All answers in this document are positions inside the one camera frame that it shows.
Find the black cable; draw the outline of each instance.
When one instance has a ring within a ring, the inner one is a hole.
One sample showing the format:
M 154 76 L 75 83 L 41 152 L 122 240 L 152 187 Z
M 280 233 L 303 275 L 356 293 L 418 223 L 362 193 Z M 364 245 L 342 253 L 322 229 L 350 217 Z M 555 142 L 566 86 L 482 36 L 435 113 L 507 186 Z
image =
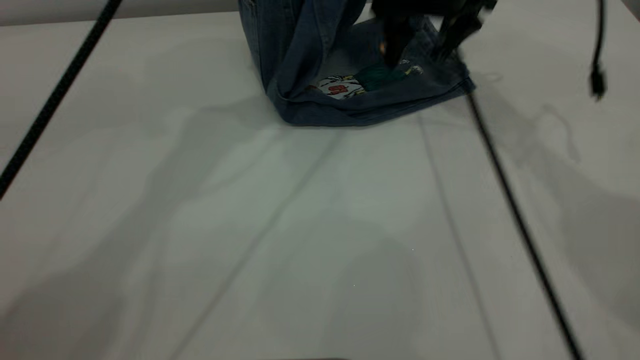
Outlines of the black cable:
M 476 122 L 478 131 L 480 132 L 481 138 L 483 139 L 484 147 L 489 154 L 489 158 L 493 165 L 493 170 L 499 180 L 502 192 L 507 198 L 509 209 L 511 210 L 513 219 L 516 222 L 518 230 L 520 231 L 520 235 L 524 241 L 524 245 L 527 249 L 527 253 L 529 254 L 529 258 L 531 259 L 531 262 L 536 269 L 538 280 L 542 284 L 549 306 L 551 307 L 553 315 L 560 328 L 561 334 L 563 335 L 564 342 L 566 343 L 566 346 L 568 347 L 573 360 L 584 360 L 582 351 L 580 350 L 580 347 L 578 345 L 578 341 L 576 340 L 571 326 L 566 319 L 566 313 L 562 307 L 562 304 L 560 303 L 560 300 L 558 299 L 558 296 L 556 295 L 556 291 L 554 290 L 550 277 L 547 275 L 547 270 L 545 269 L 545 265 L 541 260 L 538 249 L 536 248 L 536 245 L 532 240 L 529 228 L 523 220 L 524 218 L 522 216 L 522 212 L 520 211 L 518 203 L 515 200 L 513 192 L 511 191 L 507 175 L 504 171 L 502 163 L 500 162 L 497 151 L 495 150 L 491 135 L 487 131 L 487 128 L 484 124 L 484 120 L 482 118 L 482 115 L 480 114 L 480 110 L 478 108 L 477 101 L 474 97 L 473 92 L 467 92 L 467 101 L 469 102 L 472 113 L 474 115 L 474 120 Z
M 84 39 L 82 46 L 74 56 L 74 59 L 67 67 L 62 78 L 58 81 L 53 92 L 51 92 L 47 102 L 42 106 L 40 113 L 33 121 L 31 128 L 29 128 L 27 135 L 22 139 L 20 146 L 18 146 L 18 149 L 13 154 L 11 160 L 7 163 L 2 175 L 0 175 L 0 200 L 2 200 L 6 191 L 9 189 L 9 186 L 11 186 L 11 183 L 15 179 L 15 176 L 20 171 L 20 168 L 22 168 L 24 162 L 29 157 L 29 154 L 31 154 L 33 147 L 36 145 L 38 139 L 40 139 L 40 136 L 49 124 L 49 121 L 51 121 L 51 118 L 56 113 L 58 106 L 62 103 L 62 100 L 65 98 L 69 88 L 71 88 L 71 85 L 73 85 L 77 75 L 80 73 L 80 70 L 82 70 L 84 64 L 89 58 L 89 55 L 91 55 L 96 44 L 98 44 L 100 37 L 102 37 L 104 30 L 111 22 L 111 19 L 118 10 L 121 2 L 122 0 L 109 0 L 104 6 L 100 16 L 98 16 L 98 19 L 95 21 L 93 28 L 89 31 L 89 34 L 87 34 Z
M 605 22 L 605 6 L 604 0 L 598 1 L 598 33 L 596 38 L 596 46 L 593 49 L 593 60 L 591 61 L 591 95 L 600 100 L 607 91 L 607 83 L 604 71 L 600 68 L 600 53 L 602 52 L 602 44 L 604 43 L 604 22 Z

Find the black plug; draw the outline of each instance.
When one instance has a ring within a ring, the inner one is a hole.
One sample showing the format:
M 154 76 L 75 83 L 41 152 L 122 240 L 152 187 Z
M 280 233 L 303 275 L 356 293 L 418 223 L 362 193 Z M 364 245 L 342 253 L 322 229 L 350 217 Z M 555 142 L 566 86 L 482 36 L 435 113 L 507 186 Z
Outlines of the black plug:
M 595 96 L 596 101 L 599 101 L 607 91 L 607 83 L 604 76 L 604 72 L 600 70 L 600 66 L 596 63 L 591 69 L 591 96 Z

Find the blue denim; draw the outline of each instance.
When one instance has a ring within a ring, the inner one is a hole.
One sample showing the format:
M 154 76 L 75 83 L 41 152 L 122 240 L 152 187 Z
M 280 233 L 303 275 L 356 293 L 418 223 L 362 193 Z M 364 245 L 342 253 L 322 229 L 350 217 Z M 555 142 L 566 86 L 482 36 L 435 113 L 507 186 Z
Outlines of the blue denim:
M 379 50 L 382 25 L 375 21 L 353 25 L 365 3 L 239 0 L 244 33 L 262 86 L 286 122 L 299 126 L 371 125 L 473 88 L 457 58 L 432 60 L 437 34 L 424 16 L 411 19 L 417 32 L 404 52 L 404 65 L 381 79 L 377 74 L 384 72 Z M 332 76 L 345 82 L 330 86 Z M 356 95 L 339 93 L 351 90 L 350 86 Z

